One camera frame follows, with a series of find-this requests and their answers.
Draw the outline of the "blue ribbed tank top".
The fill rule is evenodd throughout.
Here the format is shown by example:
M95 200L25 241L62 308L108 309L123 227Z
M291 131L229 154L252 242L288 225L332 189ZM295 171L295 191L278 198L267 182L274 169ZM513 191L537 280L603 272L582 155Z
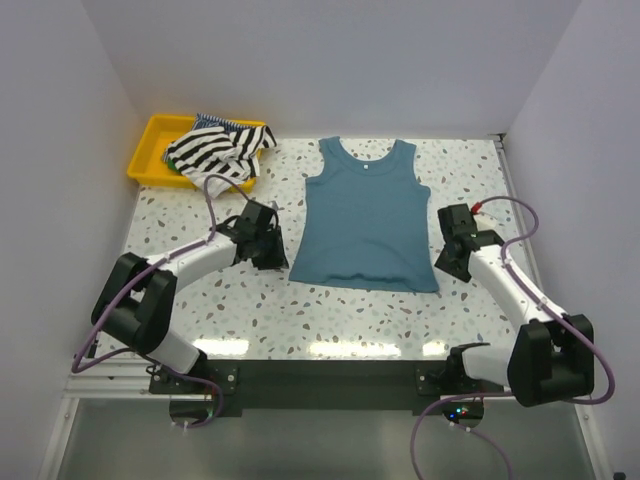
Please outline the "blue ribbed tank top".
M430 189L414 171L416 147L397 140L358 160L337 137L319 142L322 172L306 180L306 219L292 281L317 286L436 293L429 249Z

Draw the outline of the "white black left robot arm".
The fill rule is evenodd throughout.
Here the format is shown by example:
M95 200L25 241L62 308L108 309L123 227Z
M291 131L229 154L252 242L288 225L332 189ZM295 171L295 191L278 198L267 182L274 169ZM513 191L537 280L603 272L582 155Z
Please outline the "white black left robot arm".
M171 371L183 391L196 392L211 374L206 354L171 328L175 296L245 261L257 270L288 267L277 211L253 200L194 242L152 257L121 255L94 306L94 330Z

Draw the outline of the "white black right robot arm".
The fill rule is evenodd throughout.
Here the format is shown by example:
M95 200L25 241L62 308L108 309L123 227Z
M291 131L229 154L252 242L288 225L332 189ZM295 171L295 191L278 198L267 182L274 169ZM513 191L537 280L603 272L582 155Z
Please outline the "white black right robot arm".
M516 337L510 347L480 341L451 348L439 382L466 393L488 381L508 388L525 407L590 395L595 383L591 322L549 300L499 234L479 226L476 213L466 204L439 209L444 247L435 266L483 286L512 322Z

